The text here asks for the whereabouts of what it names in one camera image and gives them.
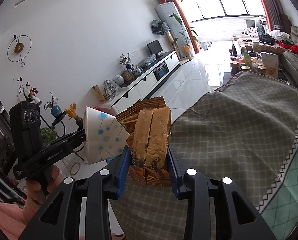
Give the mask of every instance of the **red box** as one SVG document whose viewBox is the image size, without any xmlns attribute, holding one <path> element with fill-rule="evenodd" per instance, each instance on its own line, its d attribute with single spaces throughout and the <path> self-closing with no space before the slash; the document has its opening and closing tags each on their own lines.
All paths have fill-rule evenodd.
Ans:
<svg viewBox="0 0 298 240">
<path fill-rule="evenodd" d="M 284 49 L 290 49 L 292 47 L 292 45 L 283 44 L 281 41 L 276 41 L 276 43 L 278 43 Z"/>
</svg>

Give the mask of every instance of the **curtain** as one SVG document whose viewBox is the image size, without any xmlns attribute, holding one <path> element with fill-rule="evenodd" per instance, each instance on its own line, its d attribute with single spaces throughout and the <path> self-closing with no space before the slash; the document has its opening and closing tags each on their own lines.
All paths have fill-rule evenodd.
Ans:
<svg viewBox="0 0 298 240">
<path fill-rule="evenodd" d="M 280 14 L 283 14 L 283 9 L 279 0 L 261 0 L 265 9 L 268 28 L 270 31 L 282 29 Z"/>
<path fill-rule="evenodd" d="M 177 10 L 178 10 L 178 12 L 179 12 L 179 14 L 180 14 L 180 17 L 182 18 L 182 21 L 183 21 L 183 23 L 184 23 L 186 29 L 187 29 L 187 28 L 191 28 L 190 22 L 187 20 L 187 18 L 186 18 L 186 16 L 185 16 L 185 13 L 184 13 L 184 11 L 182 10 L 182 8 L 181 8 L 181 6 L 180 6 L 180 4 L 179 4 L 179 1 L 178 1 L 178 0 L 168 0 L 168 1 L 172 1 L 172 2 L 174 2 L 174 4 L 175 4 L 175 6 L 177 7 Z M 195 52 L 195 53 L 200 52 L 199 44 L 198 44 L 195 40 L 192 39 L 192 37 L 193 37 L 192 31 L 187 30 L 187 32 L 188 32 L 188 34 L 189 34 L 189 37 L 190 37 L 190 40 L 191 40 L 191 43 L 192 43 L 194 52 Z"/>
</svg>

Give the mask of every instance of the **trash can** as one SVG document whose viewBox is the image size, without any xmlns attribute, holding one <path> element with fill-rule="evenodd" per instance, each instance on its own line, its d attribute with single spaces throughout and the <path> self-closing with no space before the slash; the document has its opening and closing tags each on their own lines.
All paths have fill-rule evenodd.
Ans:
<svg viewBox="0 0 298 240">
<path fill-rule="evenodd" d="M 208 49 L 208 43 L 207 43 L 207 41 L 200 41 L 200 44 L 201 44 L 203 50 L 207 50 Z"/>
</svg>

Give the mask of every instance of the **human hand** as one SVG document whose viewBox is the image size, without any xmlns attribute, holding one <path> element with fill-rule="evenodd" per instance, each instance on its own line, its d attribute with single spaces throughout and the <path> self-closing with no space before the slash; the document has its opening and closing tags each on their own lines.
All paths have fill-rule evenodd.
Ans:
<svg viewBox="0 0 298 240">
<path fill-rule="evenodd" d="M 60 170 L 57 166 L 52 165 L 52 170 L 51 170 L 51 176 L 52 176 L 52 181 L 48 184 L 47 191 L 49 193 L 53 192 L 56 187 L 62 182 L 62 175 L 60 173 Z M 40 199 L 38 195 L 38 191 L 41 190 L 41 185 L 39 182 L 35 180 L 27 180 L 26 181 L 26 187 L 27 187 L 27 193 L 28 196 L 31 197 L 33 200 L 35 200 L 37 203 L 42 204 L 43 201 Z"/>
</svg>

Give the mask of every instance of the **zigzag edge trim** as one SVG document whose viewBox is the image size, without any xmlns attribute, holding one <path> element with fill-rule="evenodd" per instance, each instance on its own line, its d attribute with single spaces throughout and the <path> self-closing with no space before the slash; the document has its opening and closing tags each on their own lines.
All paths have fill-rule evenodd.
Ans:
<svg viewBox="0 0 298 240">
<path fill-rule="evenodd" d="M 289 154 L 286 156 L 286 159 L 283 161 L 283 165 L 281 165 L 281 169 L 279 170 L 278 177 L 275 179 L 275 183 L 271 184 L 271 188 L 267 190 L 266 195 L 263 196 L 262 201 L 259 202 L 259 205 L 256 206 L 255 208 L 259 211 L 261 214 L 266 206 L 270 203 L 272 198 L 275 196 L 277 191 L 279 190 L 280 186 L 282 185 L 286 173 L 288 171 L 288 168 L 290 166 L 290 163 L 295 156 L 295 153 L 298 150 L 298 126 L 297 129 L 295 130 L 295 139 L 294 143 L 291 146 L 291 150 L 289 150 Z"/>
</svg>

